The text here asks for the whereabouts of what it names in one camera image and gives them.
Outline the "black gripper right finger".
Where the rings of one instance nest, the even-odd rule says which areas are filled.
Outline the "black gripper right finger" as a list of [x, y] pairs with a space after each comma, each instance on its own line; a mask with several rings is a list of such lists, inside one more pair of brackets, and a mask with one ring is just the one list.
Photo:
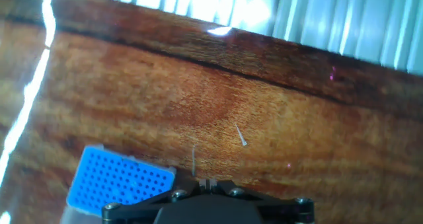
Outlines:
[[207, 180], [207, 194], [244, 201], [256, 208], [264, 223], [314, 223], [315, 204], [310, 198], [279, 199], [238, 186], [231, 180]]

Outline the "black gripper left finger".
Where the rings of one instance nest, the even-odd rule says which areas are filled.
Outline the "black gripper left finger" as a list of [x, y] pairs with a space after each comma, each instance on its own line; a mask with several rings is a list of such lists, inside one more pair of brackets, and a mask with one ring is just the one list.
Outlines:
[[205, 194], [207, 187], [207, 179], [185, 180], [169, 191], [136, 204], [106, 204], [102, 207], [102, 224], [153, 223], [164, 207]]

